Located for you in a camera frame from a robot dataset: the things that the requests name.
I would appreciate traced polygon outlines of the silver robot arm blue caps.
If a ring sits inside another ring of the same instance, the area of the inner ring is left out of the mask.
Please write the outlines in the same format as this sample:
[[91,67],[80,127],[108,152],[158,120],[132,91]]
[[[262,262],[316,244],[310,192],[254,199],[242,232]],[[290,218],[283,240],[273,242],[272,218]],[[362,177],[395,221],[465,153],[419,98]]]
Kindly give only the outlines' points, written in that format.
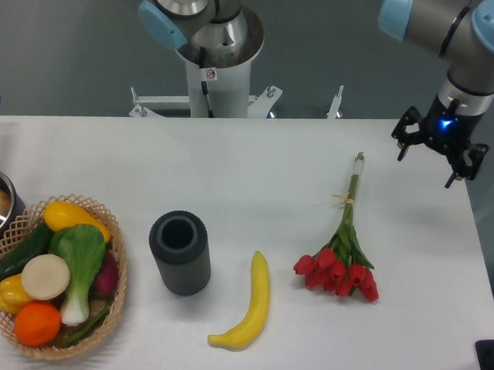
[[412,106],[393,129],[399,158],[413,145],[444,156],[446,186],[476,178],[489,146],[471,134],[494,101],[494,0],[383,0],[378,25],[449,64],[427,114]]

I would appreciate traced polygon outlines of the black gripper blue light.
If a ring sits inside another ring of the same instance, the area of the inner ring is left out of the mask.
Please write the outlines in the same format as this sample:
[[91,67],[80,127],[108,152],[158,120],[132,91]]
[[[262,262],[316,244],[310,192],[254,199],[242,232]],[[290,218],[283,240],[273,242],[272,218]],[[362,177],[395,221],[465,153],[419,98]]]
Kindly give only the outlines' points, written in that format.
[[391,136],[397,141],[399,162],[404,159],[411,146],[419,144],[445,155],[452,169],[444,186],[449,188],[456,180],[475,180],[482,161],[489,152],[489,146],[471,140],[483,114],[463,115],[459,98],[447,105],[441,102],[439,97],[435,97],[424,118],[416,107],[408,108],[392,130]]

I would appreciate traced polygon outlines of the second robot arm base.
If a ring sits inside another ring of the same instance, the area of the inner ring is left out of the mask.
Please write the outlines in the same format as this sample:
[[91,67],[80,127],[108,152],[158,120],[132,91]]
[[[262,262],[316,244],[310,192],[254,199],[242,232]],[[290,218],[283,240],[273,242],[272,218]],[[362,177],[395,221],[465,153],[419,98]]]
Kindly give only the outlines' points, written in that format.
[[262,22],[242,0],[144,0],[137,11],[162,47],[201,68],[250,62],[265,41]]

